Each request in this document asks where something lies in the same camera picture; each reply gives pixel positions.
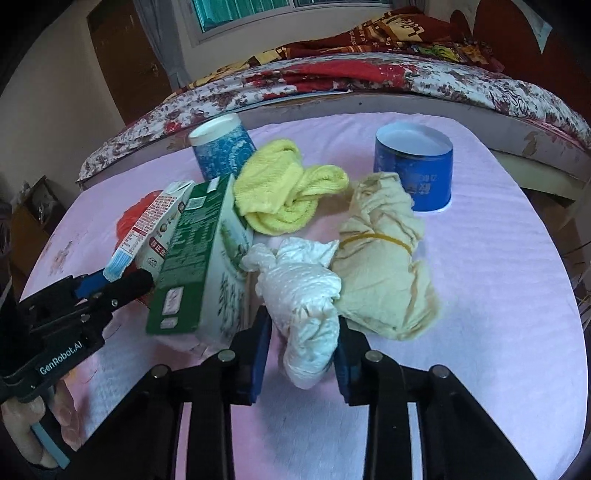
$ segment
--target wooden cabinet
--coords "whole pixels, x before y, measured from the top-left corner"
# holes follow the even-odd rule
[[[10,268],[17,298],[20,298],[37,259],[65,212],[45,177],[33,185],[12,212]]]

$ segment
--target blue cylindrical container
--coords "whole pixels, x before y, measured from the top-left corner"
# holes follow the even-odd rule
[[[238,177],[242,166],[255,152],[250,135],[235,113],[218,116],[189,133],[205,180],[233,173]]]
[[[445,208],[452,199],[453,144],[434,128],[384,125],[375,136],[374,171],[394,171],[413,197],[415,212]]]

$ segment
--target beige cloth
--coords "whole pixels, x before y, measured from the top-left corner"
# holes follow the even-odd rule
[[[371,174],[355,189],[350,218],[340,227],[341,242],[360,233],[377,233],[398,239],[414,252],[424,224],[414,216],[412,205],[398,174]],[[351,241],[337,250],[331,269],[343,282],[335,302],[339,314],[386,338],[414,338],[439,313],[427,264],[412,261],[401,245],[378,238]]]

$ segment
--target human hand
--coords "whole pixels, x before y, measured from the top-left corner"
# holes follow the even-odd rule
[[[32,402],[23,404],[16,398],[11,398],[2,404],[1,409],[4,426],[25,460],[45,468],[57,467],[55,459],[43,448],[31,430],[31,425],[45,415],[46,405],[43,399],[37,397]],[[74,399],[63,380],[56,384],[51,411],[61,425],[61,436],[64,441],[73,450],[78,450],[82,445],[79,434],[80,422],[74,408]]]

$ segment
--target blue handle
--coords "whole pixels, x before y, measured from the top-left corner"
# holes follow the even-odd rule
[[[50,410],[54,394],[55,390],[52,387],[46,394],[41,396],[47,406],[45,415],[43,415],[43,418],[38,423],[31,426],[31,430],[35,433],[39,442],[41,442],[49,454],[56,460],[57,464],[61,468],[66,468],[70,463],[74,450],[64,442],[61,436],[61,425]]]

